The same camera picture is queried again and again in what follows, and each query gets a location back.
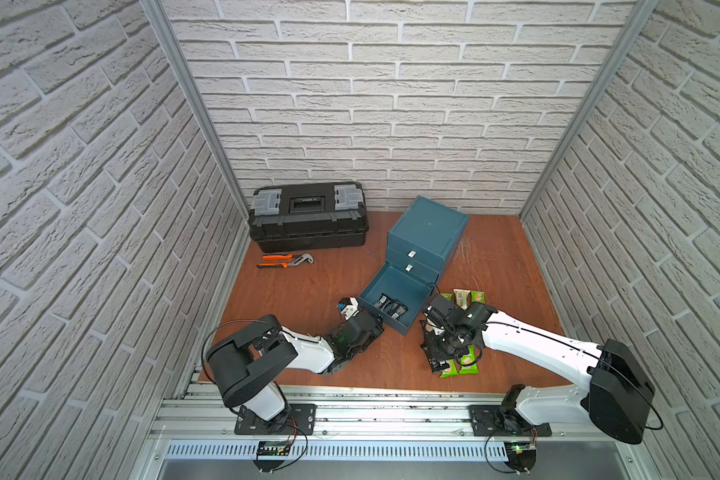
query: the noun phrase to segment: black toolbox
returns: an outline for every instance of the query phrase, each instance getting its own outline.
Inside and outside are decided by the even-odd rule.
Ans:
[[[253,194],[248,225],[262,252],[360,246],[368,232],[362,186],[279,185]]]

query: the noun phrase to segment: mounting plate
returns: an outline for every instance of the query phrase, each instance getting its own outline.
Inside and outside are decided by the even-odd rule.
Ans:
[[[296,426],[308,436],[315,430],[314,403],[291,403],[291,416],[296,420]],[[235,424],[235,435],[288,435],[293,428],[288,425],[265,422],[245,406],[240,406],[240,415]]]
[[[499,405],[470,405],[468,407],[472,433],[476,437],[514,436],[497,425]],[[539,437],[551,437],[552,428],[549,423],[536,427]]]

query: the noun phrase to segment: pliers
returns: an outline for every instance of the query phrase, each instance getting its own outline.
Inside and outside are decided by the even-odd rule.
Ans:
[[[296,266],[304,262],[307,262],[308,264],[315,263],[315,258],[310,254],[301,254],[296,258],[293,258],[293,254],[262,255],[262,260],[264,260],[266,263],[256,264],[256,268],[288,268],[289,266]]]

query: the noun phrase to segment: wooden floor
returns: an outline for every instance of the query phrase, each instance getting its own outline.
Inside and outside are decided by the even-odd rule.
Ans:
[[[398,213],[369,212],[364,246],[313,250],[314,264],[283,269],[257,269],[258,245],[251,243],[222,322],[277,316],[296,332],[319,335],[341,321],[336,302],[356,296],[384,264],[386,235]],[[482,290],[486,303],[532,325],[562,333],[549,293],[539,272],[519,219],[516,216],[470,216],[458,252],[439,283],[442,292],[453,288]],[[221,328],[221,339],[244,326]],[[391,328],[344,370],[316,375],[305,370],[285,370],[277,381],[283,385],[356,386],[442,392],[504,393],[516,383],[545,387],[567,382],[557,375],[516,356],[486,350],[477,375],[441,379],[433,375],[422,344],[418,320],[407,335]]]

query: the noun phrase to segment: brick wall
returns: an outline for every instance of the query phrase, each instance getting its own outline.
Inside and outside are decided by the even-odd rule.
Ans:
[[[632,2],[164,0],[241,187],[516,214]]]
[[[661,475],[720,478],[720,1],[662,1],[525,227],[569,327],[653,377]]]
[[[138,2],[0,0],[0,479],[130,473],[239,223]]]

